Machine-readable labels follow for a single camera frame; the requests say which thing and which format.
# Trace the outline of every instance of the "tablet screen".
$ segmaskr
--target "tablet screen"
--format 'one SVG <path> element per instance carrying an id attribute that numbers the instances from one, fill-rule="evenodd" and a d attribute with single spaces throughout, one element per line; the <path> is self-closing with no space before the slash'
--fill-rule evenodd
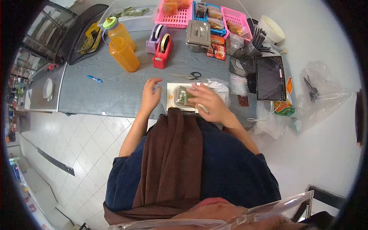
<path id="1" fill-rule="evenodd" d="M 286 101 L 285 73 L 281 56 L 257 57 L 257 99 Z"/>

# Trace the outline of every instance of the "cable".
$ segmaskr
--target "cable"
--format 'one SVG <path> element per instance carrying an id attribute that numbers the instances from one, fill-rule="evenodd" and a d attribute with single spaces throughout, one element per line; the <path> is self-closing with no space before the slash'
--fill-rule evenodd
<path id="1" fill-rule="evenodd" d="M 252 24 L 253 24 L 253 28 L 254 28 L 254 23 L 253 23 L 253 19 L 251 17 L 251 15 L 248 13 L 248 11 L 245 9 L 245 7 L 243 6 L 243 4 L 238 0 L 238 2 L 240 3 L 240 5 L 244 8 L 245 12 L 248 14 L 249 18 L 252 20 Z"/>
<path id="2" fill-rule="evenodd" d="M 261 121 L 262 119 L 264 119 L 264 118 L 266 118 L 266 117 L 267 117 L 267 119 L 266 119 L 266 120 L 264 120 L 264 121 L 267 121 L 267 120 L 268 120 L 268 118 L 271 116 L 271 114 L 272 114 L 273 112 L 275 112 L 275 111 L 280 107 L 280 105 L 281 105 L 281 103 L 280 103 L 280 104 L 279 104 L 279 106 L 278 106 L 274 111 L 272 111 L 272 104 L 273 104 L 273 102 L 270 102 L 270 103 L 271 103 L 270 114 L 268 114 L 267 116 L 265 116 L 265 117 L 263 117 L 263 118 L 261 118 L 261 119 L 248 118 L 248 119 L 247 119 L 247 121 L 251 121 L 251 122 Z"/>

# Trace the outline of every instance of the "white bowl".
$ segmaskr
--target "white bowl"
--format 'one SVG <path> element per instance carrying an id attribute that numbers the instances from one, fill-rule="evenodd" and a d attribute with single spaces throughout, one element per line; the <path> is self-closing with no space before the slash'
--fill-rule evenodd
<path id="1" fill-rule="evenodd" d="M 43 98 L 49 98 L 52 94 L 52 80 L 47 79 L 45 84 L 43 85 Z"/>
<path id="2" fill-rule="evenodd" d="M 276 22 L 267 16 L 262 16 L 261 20 L 258 22 L 258 27 L 266 31 L 267 35 L 265 40 L 268 38 L 273 43 L 277 43 L 285 39 L 284 31 L 282 31 Z"/>

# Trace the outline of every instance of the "gray table surface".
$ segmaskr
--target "gray table surface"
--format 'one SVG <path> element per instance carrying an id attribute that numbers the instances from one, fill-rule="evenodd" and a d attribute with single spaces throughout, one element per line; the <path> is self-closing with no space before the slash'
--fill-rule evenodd
<path id="1" fill-rule="evenodd" d="M 57 111 L 57 99 L 64 68 L 65 67 L 62 66 L 51 72 L 41 70 L 32 78 L 33 82 L 27 88 L 27 90 L 32 89 L 29 110 Z M 47 98 L 43 98 L 43 86 L 48 78 L 50 78 L 54 84 L 53 98 L 50 101 L 47 101 Z"/>
<path id="2" fill-rule="evenodd" d="M 206 57 L 204 53 L 193 53 L 185 44 L 184 29 L 169 29 L 174 48 L 164 70 L 154 68 L 154 54 L 146 52 L 146 40 L 151 31 L 130 32 L 137 49 L 135 55 L 140 61 L 138 70 L 127 73 L 110 55 L 105 44 L 99 52 L 72 66 L 67 66 L 59 98 L 59 111 L 82 114 L 106 114 L 109 116 L 136 117 L 141 107 L 142 91 L 147 79 L 163 78 L 162 86 L 168 82 L 189 83 L 187 79 L 169 76 L 169 73 L 189 74 L 193 71 L 206 78 L 218 78 L 230 82 L 229 57 L 225 61 Z M 103 83 L 87 78 L 91 75 L 100 78 Z M 252 127 L 254 122 L 246 118 L 256 117 L 256 95 L 248 96 L 249 107 L 240 107 L 236 95 L 230 95 L 230 110 L 235 113 L 245 127 Z M 164 113 L 160 103 L 150 118 L 158 119 Z"/>

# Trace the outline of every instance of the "navy blue shirt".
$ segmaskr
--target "navy blue shirt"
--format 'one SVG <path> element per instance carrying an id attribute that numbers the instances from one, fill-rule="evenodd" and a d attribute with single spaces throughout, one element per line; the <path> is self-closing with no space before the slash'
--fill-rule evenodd
<path id="1" fill-rule="evenodd" d="M 214 124 L 198 118 L 203 137 L 201 200 L 222 197 L 252 208 L 281 199 L 279 185 L 262 154 Z M 144 136 L 129 157 L 115 158 L 107 181 L 106 206 L 113 212 L 132 208 L 141 179 Z"/>

